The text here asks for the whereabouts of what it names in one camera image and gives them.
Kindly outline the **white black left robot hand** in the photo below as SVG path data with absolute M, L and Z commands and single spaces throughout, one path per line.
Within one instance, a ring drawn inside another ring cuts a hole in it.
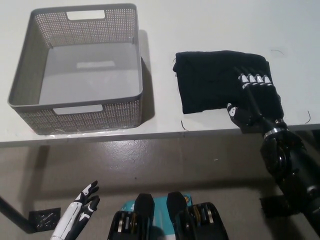
M 99 190 L 98 181 L 85 187 L 74 201 L 68 206 L 57 226 L 52 240 L 75 240 L 89 222 L 100 202 L 98 195 L 92 196 Z

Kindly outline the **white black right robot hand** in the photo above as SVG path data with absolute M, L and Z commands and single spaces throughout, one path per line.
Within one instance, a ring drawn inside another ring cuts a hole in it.
M 252 67 L 235 67 L 239 84 L 239 103 L 229 103 L 231 121 L 242 130 L 257 128 L 262 134 L 273 129 L 287 130 L 281 98 L 270 73 Z

